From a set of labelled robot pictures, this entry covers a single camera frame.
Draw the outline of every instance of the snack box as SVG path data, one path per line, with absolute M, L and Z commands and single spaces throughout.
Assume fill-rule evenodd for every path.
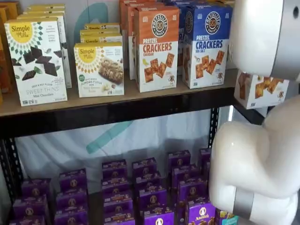
M 10 20 L 5 30 L 21 106 L 67 101 L 57 18 Z
M 157 163 L 154 157 L 132 163 L 133 177 L 153 173 L 155 171 L 157 171 Z
M 104 213 L 133 209 L 131 191 L 103 195 L 103 202 Z
M 174 225 L 174 210 L 169 206 L 155 207 L 143 212 L 144 225 Z
M 178 25 L 177 7 L 136 8 L 135 68 L 140 92 L 176 87 Z
M 9 225 L 45 225 L 43 216 L 32 216 L 24 219 L 11 220 Z
M 123 212 L 112 212 L 104 214 L 104 225 L 134 225 L 135 217 L 133 210 Z
M 101 181 L 103 194 L 117 194 L 130 189 L 127 177 L 106 178 Z
M 182 79 L 190 89 L 222 85 L 233 9 L 208 2 L 185 9 Z
M 87 191 L 84 188 L 69 189 L 56 196 L 56 208 L 61 210 L 70 206 L 87 205 Z
M 63 61 L 63 69 L 65 72 L 66 79 L 66 87 L 72 88 L 71 81 L 71 71 L 70 71 L 70 62 L 69 62 L 69 50 L 68 50 L 68 42 L 66 36 L 66 25 L 64 20 L 64 13 L 31 13 L 31 14 L 23 14 L 18 16 L 17 19 L 32 19 L 32 18 L 57 18 L 58 28 L 60 33 L 60 44 L 61 44 L 61 52 L 57 52 L 56 55 L 62 58 Z
M 54 217 L 54 224 L 55 225 L 70 225 L 70 224 L 88 225 L 89 217 L 88 217 L 87 206 L 86 205 L 71 206 L 56 211 Z
M 103 179 L 117 176 L 127 176 L 126 160 L 121 159 L 102 163 L 102 175 Z
M 60 174 L 60 189 L 62 192 L 74 188 L 87 188 L 85 169 L 63 172 Z
M 46 195 L 50 199 L 51 179 L 25 179 L 21 185 L 23 197 L 38 197 Z
M 216 209 L 215 225 L 237 225 L 239 217 L 232 213 Z
M 234 97 L 246 109 L 278 105 L 284 102 L 288 80 L 249 75 L 239 70 Z

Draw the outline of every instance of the cracker box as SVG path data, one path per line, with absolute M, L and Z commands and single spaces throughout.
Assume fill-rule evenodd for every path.
M 130 189 L 127 177 L 107 178 L 101 181 L 103 194 L 117 194 Z
M 238 72 L 234 97 L 246 109 L 278 105 L 285 100 L 288 80 Z
M 132 194 L 131 191 L 123 191 L 120 193 L 112 193 L 103 196 L 103 211 L 122 212 L 124 210 L 132 210 Z
M 232 8 L 197 4 L 186 8 L 183 81 L 189 88 L 224 83 Z
M 135 68 L 140 92 L 176 87 L 178 24 L 177 7 L 135 10 Z
M 74 46 L 79 97 L 124 95 L 121 42 Z
M 157 163 L 154 157 L 132 163 L 133 177 L 153 173 L 155 171 L 157 171 Z
M 71 81 L 71 71 L 70 71 L 70 62 L 69 62 L 69 50 L 68 50 L 68 43 L 67 43 L 67 36 L 66 36 L 66 26 L 64 20 L 64 13 L 34 13 L 34 14 L 23 14 L 18 16 L 17 19 L 32 19 L 32 18 L 57 18 L 58 22 L 58 29 L 60 33 L 60 44 L 62 49 L 62 54 L 57 53 L 58 57 L 62 58 L 63 61 L 63 69 L 65 72 L 65 79 L 66 79 L 66 87 L 72 88 L 72 81 Z
M 57 18 L 10 20 L 5 30 L 21 106 L 67 101 Z
M 88 209 L 86 205 L 71 206 L 62 210 L 56 211 L 54 217 L 55 225 L 66 225 L 66 224 L 81 224 L 88 225 Z
M 87 191 L 84 188 L 70 189 L 60 192 L 56 196 L 56 208 L 58 210 L 70 206 L 86 205 L 87 202 Z
M 45 225 L 45 219 L 43 216 L 32 216 L 25 219 L 11 220 L 9 225 Z
M 25 179 L 21 185 L 23 197 L 37 197 L 46 195 L 50 199 L 51 179 Z
M 174 210 L 169 206 L 161 206 L 143 212 L 145 225 L 174 225 Z
M 112 212 L 104 214 L 104 225 L 134 225 L 135 217 L 133 210 Z
M 60 174 L 59 180 L 60 180 L 60 189 L 62 192 L 77 187 L 83 189 L 87 188 L 85 169 L 63 172 Z
M 237 225 L 239 217 L 226 211 L 216 209 L 215 225 Z
M 210 203 L 208 198 L 196 198 L 186 204 L 186 224 L 215 224 L 216 208 Z
M 127 176 L 126 160 L 116 160 L 102 163 L 103 179 L 117 176 Z

